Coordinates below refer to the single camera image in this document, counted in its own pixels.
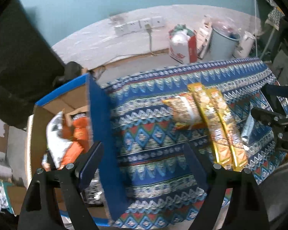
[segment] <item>yellow snack package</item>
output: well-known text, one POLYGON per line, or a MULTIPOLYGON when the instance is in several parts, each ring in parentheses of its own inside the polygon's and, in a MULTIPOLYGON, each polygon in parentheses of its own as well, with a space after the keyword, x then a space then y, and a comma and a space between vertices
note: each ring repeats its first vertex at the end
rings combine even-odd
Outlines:
POLYGON ((222 93, 215 89, 208 89, 207 92, 210 94, 212 103, 221 119, 223 129, 227 135, 228 142, 230 144, 230 150, 233 157, 233 170, 241 171, 247 164, 247 157, 243 148, 243 143, 240 139, 240 134, 237 129, 235 119, 230 113, 222 93))
POLYGON ((205 87, 201 83, 188 85, 188 90, 192 92, 193 99, 197 104, 202 118, 207 124, 212 145, 216 157, 216 163, 225 167, 232 162, 229 142, 224 132, 222 123, 211 98, 208 96, 205 87))
POLYGON ((203 127, 203 120, 191 93, 180 94, 174 98, 162 100, 162 102, 173 110, 175 129, 190 130, 203 127))

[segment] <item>gray trash bin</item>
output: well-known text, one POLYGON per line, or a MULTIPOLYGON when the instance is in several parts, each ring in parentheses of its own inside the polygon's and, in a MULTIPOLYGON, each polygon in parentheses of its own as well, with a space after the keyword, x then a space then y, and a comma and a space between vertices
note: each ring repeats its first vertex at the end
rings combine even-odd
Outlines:
POLYGON ((234 34, 234 38, 227 37, 213 28, 210 41, 210 55, 212 60, 230 60, 240 41, 240 35, 234 34))

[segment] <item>patterned tablecloth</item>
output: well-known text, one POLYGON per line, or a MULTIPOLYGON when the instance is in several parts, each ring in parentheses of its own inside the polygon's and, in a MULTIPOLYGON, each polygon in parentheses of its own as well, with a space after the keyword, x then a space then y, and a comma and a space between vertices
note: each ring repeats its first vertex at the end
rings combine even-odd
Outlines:
MULTIPOLYGON (((117 159, 126 190, 133 203, 114 224, 121 228, 165 227, 196 217, 205 193, 191 175, 183 145, 193 141, 211 152, 207 129, 176 131, 170 108, 161 100, 187 91, 201 82, 217 87, 243 128, 254 106, 270 110, 260 92, 265 83, 277 83, 258 58, 180 65, 136 73, 104 85, 112 103, 111 123, 117 159)), ((279 98, 288 115, 288 102, 279 98)), ((271 128, 255 123, 247 151, 247 168, 261 183, 285 157, 274 150, 271 128)), ((223 205, 230 199, 226 193, 223 205)))

